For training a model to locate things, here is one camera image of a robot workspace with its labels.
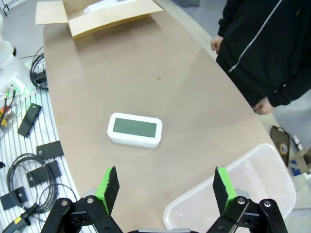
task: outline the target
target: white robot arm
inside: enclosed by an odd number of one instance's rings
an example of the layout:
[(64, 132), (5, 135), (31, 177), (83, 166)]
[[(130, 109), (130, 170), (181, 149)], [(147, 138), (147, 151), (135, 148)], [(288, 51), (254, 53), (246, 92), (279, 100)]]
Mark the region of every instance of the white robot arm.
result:
[(2, 38), (3, 16), (0, 14), (0, 107), (4, 104), (4, 94), (12, 98), (16, 90), (16, 99), (30, 94), (35, 87), (30, 81), (30, 71), (20, 58), (15, 47)]

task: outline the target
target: plastic bin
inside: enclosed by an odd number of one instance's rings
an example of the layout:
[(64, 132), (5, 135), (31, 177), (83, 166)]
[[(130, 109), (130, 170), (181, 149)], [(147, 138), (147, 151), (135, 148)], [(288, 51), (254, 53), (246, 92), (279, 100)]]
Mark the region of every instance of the plastic bin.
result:
[[(285, 218), (294, 207), (296, 192), (292, 179), (277, 150), (262, 144), (226, 167), (236, 189), (244, 190), (256, 203), (265, 198), (274, 199)], [(210, 177), (183, 194), (164, 211), (167, 229), (189, 228), (206, 232), (219, 217)], [(239, 228), (237, 232), (249, 232)]]

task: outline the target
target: digital alarm clock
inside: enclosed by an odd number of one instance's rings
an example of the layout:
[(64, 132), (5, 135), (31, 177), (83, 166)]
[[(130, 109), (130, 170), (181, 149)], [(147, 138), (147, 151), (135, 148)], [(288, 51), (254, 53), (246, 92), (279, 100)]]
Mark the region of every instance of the digital alarm clock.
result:
[(161, 141), (162, 121), (153, 117), (114, 113), (110, 117), (107, 133), (116, 143), (155, 148)]

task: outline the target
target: black cable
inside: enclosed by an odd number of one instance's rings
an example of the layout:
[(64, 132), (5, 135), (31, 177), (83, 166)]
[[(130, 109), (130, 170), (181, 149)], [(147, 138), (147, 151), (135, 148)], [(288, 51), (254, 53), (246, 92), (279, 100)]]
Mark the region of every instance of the black cable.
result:
[(49, 89), (46, 87), (47, 85), (47, 77), (46, 77), (46, 70), (43, 69), (42, 72), (38, 72), (36, 73), (36, 68), (42, 63), (44, 62), (44, 53), (40, 54), (40, 55), (37, 55), (40, 50), (42, 49), (43, 47), (41, 47), (37, 53), (34, 55), (34, 58), (33, 58), (33, 62), (32, 62), (32, 65), (31, 65), (31, 68), (30, 68), (30, 80), (31, 82), (33, 83), (33, 85), (37, 88), (37, 89), (40, 89), (40, 90), (45, 90), (45, 91), (48, 91)]
[(38, 53), (40, 52), (41, 49), (43, 49), (43, 46), (41, 48), (39, 48), (39, 50), (35, 53), (34, 58), (33, 58), (33, 63), (34, 63), (35, 57), (37, 57), (37, 55), (38, 55)]
[(9, 193), (12, 197), (12, 200), (14, 201), (14, 203), (23, 208), (25, 211), (27, 211), (29, 209), (29, 207), (24, 206), (22, 203), (20, 203), (18, 201), (18, 198), (14, 192), (14, 175), (15, 175), (15, 171), (18, 168), (18, 166), (22, 166), (21, 164), (24, 163), (25, 161), (29, 161), (29, 160), (33, 160), (36, 161), (38, 163), (40, 163), (42, 165), (42, 167), (44, 168), (49, 182), (49, 187), (48, 187), (48, 196), (45, 200), (45, 202), (40, 205), (38, 207), (38, 209), (36, 210), (37, 214), (42, 214), (42, 213), (46, 213), (49, 210), (51, 210), (51, 208), (53, 207), (55, 201), (57, 200), (57, 195), (58, 195), (58, 188), (56, 186), (57, 182), (56, 182), (56, 178), (55, 175), (53, 173), (53, 171), (51, 170), (51, 168), (38, 156), (31, 154), (31, 153), (26, 153), (26, 154), (22, 154), (21, 156), (19, 156), (16, 160), (13, 161), (11, 167), (8, 170), (8, 175), (7, 175), (7, 186), (8, 186), (8, 190)]
[(25, 58), (29, 58), (29, 57), (37, 57), (37, 55), (31, 55), (31, 56), (21, 57), (21, 59), (25, 59)]
[[(65, 184), (62, 184), (62, 183), (55, 183), (55, 184), (51, 184), (51, 185), (55, 185), (55, 186), (59, 186), (59, 185), (60, 185), (60, 186), (66, 187), (67, 189), (69, 189), (69, 190), (72, 192), (75, 201), (78, 201), (77, 196), (75, 195), (73, 189), (70, 188), (69, 186), (67, 186), (67, 185), (65, 185)], [(41, 198), (42, 198), (42, 196), (43, 196), (43, 193), (44, 193), (49, 187), (50, 187), (50, 186), (46, 187), (46, 188), (42, 191), (42, 193), (41, 193), (41, 195), (40, 195), (40, 198), (39, 198), (39, 204), (41, 203)], [(42, 230), (41, 222), (45, 222), (45, 221), (43, 221), (42, 219), (40, 219), (39, 214), (38, 214), (38, 217), (35, 217), (35, 216), (33, 216), (33, 217), (34, 217), (35, 219), (38, 219), (38, 220), (39, 220), (39, 227), (40, 227), (40, 229)]]
[[(29, 173), (30, 171), (23, 165), (19, 164), (18, 166), (22, 167), (27, 173)], [(37, 200), (39, 198), (39, 192), (38, 192), (38, 188), (35, 185), (35, 203), (37, 203)]]

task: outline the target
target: grey floor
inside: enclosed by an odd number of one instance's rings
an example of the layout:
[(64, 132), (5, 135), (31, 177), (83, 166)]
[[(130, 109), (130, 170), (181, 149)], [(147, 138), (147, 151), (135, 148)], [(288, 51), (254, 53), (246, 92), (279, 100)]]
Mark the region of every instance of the grey floor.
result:
[[(226, 0), (201, 0), (199, 7), (181, 8), (213, 37), (225, 3)], [(311, 90), (290, 105), (277, 107), (274, 117), (287, 132), (298, 136), (304, 148), (311, 147)]]
[(43, 46), (43, 25), (35, 25), (37, 0), (27, 0), (3, 14), (2, 37), (12, 43), (19, 57), (35, 55)]

